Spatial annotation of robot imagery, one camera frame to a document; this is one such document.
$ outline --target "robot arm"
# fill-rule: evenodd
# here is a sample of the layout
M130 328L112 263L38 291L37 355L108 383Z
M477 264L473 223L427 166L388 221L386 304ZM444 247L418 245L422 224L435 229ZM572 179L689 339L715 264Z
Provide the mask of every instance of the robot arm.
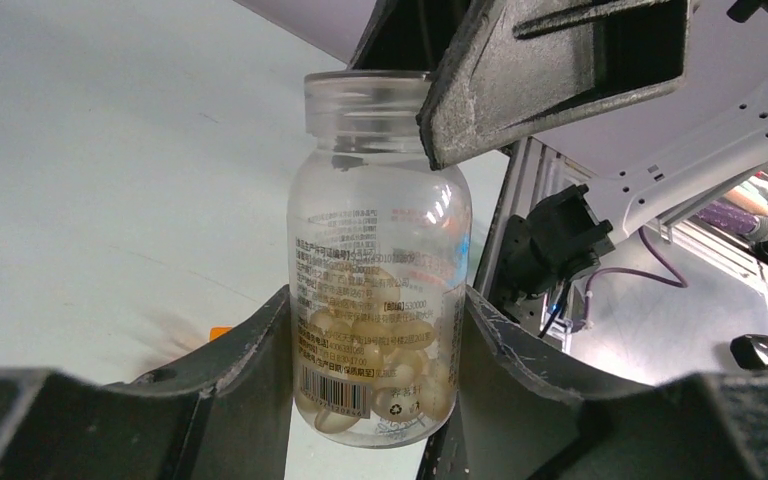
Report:
M766 163L768 79L634 167L570 187L515 219L521 240L497 275L530 295L585 276L646 222Z
M584 196L617 244L657 215L768 163L768 79L690 135L635 166L587 183Z
M418 119L435 170L674 91L691 10L691 0L236 1L349 68L433 71Z

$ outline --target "white table surface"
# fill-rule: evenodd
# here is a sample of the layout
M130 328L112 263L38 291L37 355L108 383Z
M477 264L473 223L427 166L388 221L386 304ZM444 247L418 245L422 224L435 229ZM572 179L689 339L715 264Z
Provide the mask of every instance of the white table surface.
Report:
M253 313L287 282L302 77L340 68L231 0L0 1L0 366L130 381ZM506 164L463 166L473 269ZM285 478L412 479L421 452L294 416Z

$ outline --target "plastic bottle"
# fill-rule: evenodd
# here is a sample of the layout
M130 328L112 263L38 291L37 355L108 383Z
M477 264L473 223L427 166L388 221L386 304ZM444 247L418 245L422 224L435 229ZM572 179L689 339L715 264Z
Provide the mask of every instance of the plastic bottle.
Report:
M472 204L457 167L429 168L427 90L414 72L305 78L317 146L287 213L295 399L346 445L422 440L454 407Z

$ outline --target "bottle label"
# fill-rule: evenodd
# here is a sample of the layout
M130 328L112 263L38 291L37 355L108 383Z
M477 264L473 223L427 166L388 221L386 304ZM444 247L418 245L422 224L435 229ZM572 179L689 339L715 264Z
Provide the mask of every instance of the bottle label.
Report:
M290 283L305 397L404 426L454 402L468 236L419 221L411 235L401 213L383 232L375 209L291 222Z
M307 398L332 412L349 417L370 417L372 390L369 385L340 381L302 364L301 390Z

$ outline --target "cable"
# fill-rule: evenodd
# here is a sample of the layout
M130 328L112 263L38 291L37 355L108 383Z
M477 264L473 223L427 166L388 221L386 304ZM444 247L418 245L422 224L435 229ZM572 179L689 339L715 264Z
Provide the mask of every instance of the cable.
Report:
M555 324L555 319L563 317L564 312L567 309L570 289L572 289L572 282L570 280L564 281L564 286L561 288L561 294L558 296L558 299L555 300L555 308L552 311L552 314L549 315L549 320L546 321L546 325L543 325L543 329L537 334L537 338L545 337L546 333L549 332L549 329L552 328L552 325Z
M643 246L646 247L646 250L649 250L649 253L651 253L652 256L655 257L655 259L658 260L658 262L664 266L664 268L669 270L670 273L672 273L676 279L671 280L669 278L665 278L660 275L656 275L654 273L644 272L642 270L635 270L633 268L613 267L613 268L603 268L601 270L597 270L593 275L590 276L590 278L587 279L587 283L584 285L584 321L585 322L590 317L590 297L593 296L593 291L591 290L590 286L593 283L593 280L596 280L596 278L601 277L602 275L606 275L608 273L625 273L628 275L635 275L638 277L655 280L657 282L661 282L671 287L687 288L688 286L687 279L684 278L684 275L679 273L679 271L674 266L672 266L670 262L668 262L667 259L665 259L663 255L661 255L660 252L655 250L655 247L652 246L652 243L649 241L648 238L646 238L646 234L643 233L643 228L637 231L638 235L640 236L640 241L643 242Z

